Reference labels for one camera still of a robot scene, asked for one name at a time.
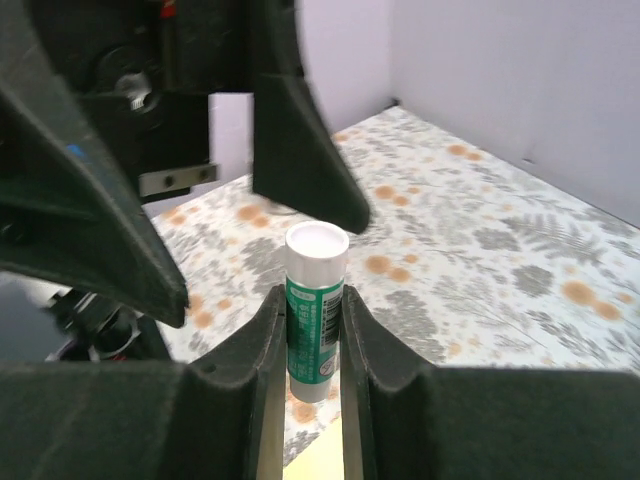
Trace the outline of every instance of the barcode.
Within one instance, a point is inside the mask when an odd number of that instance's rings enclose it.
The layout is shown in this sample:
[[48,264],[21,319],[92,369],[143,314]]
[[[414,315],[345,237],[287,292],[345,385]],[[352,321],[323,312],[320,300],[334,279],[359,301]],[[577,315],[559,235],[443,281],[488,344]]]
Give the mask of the barcode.
[[340,334],[340,317],[338,316],[338,310],[340,310],[341,301],[342,295],[338,295],[325,302],[322,306],[322,318],[324,319],[322,346],[332,345],[338,341]]

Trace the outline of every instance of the metal bracket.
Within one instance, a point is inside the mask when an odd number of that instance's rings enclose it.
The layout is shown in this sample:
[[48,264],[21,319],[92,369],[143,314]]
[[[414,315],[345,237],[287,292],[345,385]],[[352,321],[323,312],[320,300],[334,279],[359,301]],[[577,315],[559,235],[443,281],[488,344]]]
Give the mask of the metal bracket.
[[144,173],[138,177],[141,197],[182,190],[218,179],[218,166],[214,163],[187,168],[174,168]]

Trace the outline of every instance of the red part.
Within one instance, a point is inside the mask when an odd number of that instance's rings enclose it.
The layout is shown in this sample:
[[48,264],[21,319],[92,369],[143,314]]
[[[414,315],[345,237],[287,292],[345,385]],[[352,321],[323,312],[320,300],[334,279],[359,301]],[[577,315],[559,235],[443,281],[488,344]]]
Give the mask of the red part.
[[171,18],[176,16],[176,0],[163,0],[161,18]]

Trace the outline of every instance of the white wall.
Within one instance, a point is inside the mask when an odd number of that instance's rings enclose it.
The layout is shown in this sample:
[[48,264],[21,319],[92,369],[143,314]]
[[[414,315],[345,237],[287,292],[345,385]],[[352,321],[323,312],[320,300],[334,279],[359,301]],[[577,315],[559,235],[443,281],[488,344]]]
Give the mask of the white wall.
[[[298,28],[307,81],[333,132],[379,113],[391,99],[391,0],[299,0]],[[246,95],[212,102],[213,160],[221,183],[248,172],[251,138]],[[150,215],[168,210],[218,186],[196,187],[185,197],[147,205]]]
[[640,225],[638,18],[637,0],[394,0],[394,95]]

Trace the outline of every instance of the floral patterned surface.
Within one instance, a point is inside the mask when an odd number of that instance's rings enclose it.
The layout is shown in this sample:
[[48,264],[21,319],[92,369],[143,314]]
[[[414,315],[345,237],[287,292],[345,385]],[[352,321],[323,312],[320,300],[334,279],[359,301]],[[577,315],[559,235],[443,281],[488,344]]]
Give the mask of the floral patterned surface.
[[[352,236],[347,283],[377,319],[437,364],[640,372],[640,234],[401,108],[336,135],[373,222]],[[190,288],[191,361],[246,323],[284,279],[303,215],[271,216],[247,177],[156,219]],[[339,416],[289,398],[288,463]]]

